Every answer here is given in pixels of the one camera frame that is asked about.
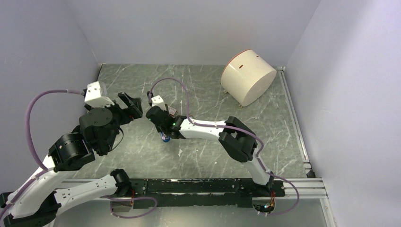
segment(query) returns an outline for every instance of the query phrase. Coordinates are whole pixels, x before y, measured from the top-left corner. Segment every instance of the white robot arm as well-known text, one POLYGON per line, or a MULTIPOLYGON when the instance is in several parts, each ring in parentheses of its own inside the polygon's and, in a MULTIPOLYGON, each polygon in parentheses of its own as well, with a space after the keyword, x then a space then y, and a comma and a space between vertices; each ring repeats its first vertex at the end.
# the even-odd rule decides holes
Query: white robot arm
POLYGON ((106 96, 101 82, 89 84, 85 92, 89 111, 79 118, 79 125, 71 133, 61 136, 49 149, 43 160, 48 170, 38 168, 18 190, 0 195, 6 227, 45 226, 74 206, 102 196, 123 196, 131 189, 128 175, 116 169, 96 181, 56 190, 62 181, 94 161, 94 152, 107 155, 121 125, 142 117, 140 98, 119 93, 127 105, 121 109, 106 96))
POLYGON ((146 117, 154 123, 158 132, 164 133, 172 139, 200 138, 205 140, 219 141, 228 155, 243 164, 252 176, 256 184, 271 188, 274 177, 263 160, 256 156, 257 143, 252 136, 224 128, 234 126, 254 134, 239 119, 229 117, 226 121, 208 122, 192 119, 186 116, 173 117, 168 112, 168 107, 160 96, 153 97, 150 103, 152 107, 146 113, 146 117), (203 127, 198 125, 215 125, 216 127, 203 127))

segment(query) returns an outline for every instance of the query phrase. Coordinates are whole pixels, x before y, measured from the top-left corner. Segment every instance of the white wall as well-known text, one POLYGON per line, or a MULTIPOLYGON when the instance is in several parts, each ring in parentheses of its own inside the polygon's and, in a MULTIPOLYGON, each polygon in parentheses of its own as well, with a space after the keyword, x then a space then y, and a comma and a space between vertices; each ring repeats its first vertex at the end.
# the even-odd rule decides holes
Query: white wall
POLYGON ((401 226, 401 2, 322 0, 286 70, 339 227, 401 226))
POLYGON ((101 63, 285 65, 320 0, 66 0, 101 63))
MULTIPOLYGON (((9 192, 37 169, 25 139, 28 103, 45 90, 86 88, 99 66, 63 0, 1 1, 0 31, 0 192, 9 192)), ((37 102, 31 129, 40 157, 78 125, 83 104, 71 94, 37 102)))

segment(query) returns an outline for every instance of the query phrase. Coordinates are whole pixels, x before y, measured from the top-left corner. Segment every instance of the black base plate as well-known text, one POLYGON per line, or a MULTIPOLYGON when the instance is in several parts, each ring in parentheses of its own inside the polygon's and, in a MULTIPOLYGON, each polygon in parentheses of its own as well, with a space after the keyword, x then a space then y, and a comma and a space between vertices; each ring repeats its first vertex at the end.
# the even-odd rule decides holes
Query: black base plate
MULTIPOLYGON (((253 207, 253 197, 270 197, 265 186, 252 178, 215 179, 130 179, 135 197, 151 196, 158 207, 225 206, 253 207)), ((274 181, 276 197, 285 196, 283 182, 274 181)), ((153 201, 135 201, 134 209, 153 207, 153 201)))

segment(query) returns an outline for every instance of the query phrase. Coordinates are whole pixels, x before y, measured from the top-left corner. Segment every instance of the white bucket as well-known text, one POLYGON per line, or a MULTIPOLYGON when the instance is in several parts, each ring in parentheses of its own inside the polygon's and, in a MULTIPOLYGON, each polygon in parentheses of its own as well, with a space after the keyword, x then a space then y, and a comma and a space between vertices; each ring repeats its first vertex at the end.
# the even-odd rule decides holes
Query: white bucket
POLYGON ((275 77, 273 67, 253 50, 246 50, 226 65, 220 83, 241 106, 247 106, 269 88, 275 77))

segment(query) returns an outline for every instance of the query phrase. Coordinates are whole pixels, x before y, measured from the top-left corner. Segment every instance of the gray marble tabletop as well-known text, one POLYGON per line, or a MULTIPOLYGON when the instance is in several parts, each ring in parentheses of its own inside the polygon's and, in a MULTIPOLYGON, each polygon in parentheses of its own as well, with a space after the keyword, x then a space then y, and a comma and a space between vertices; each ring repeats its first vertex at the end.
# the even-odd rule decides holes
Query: gray marble tabletop
MULTIPOLYGON (((104 64, 99 81, 106 84, 108 96, 126 92, 142 98, 144 116, 149 109, 146 92, 164 77, 182 80, 190 94, 190 115, 206 121, 235 116, 265 143, 261 153, 266 166, 283 177, 306 177, 301 152, 292 126, 284 88, 276 76, 269 89, 251 105, 224 94, 220 77, 224 66, 211 65, 120 65, 104 64)), ((174 81, 160 82, 154 90, 164 101, 185 115, 185 93, 174 81)), ((164 143, 154 125, 145 117, 122 126, 124 138, 107 156, 85 165, 74 178, 100 178, 113 169, 123 168, 130 178, 231 178, 250 177, 247 170, 231 159, 219 142, 201 139, 171 140, 164 143)))

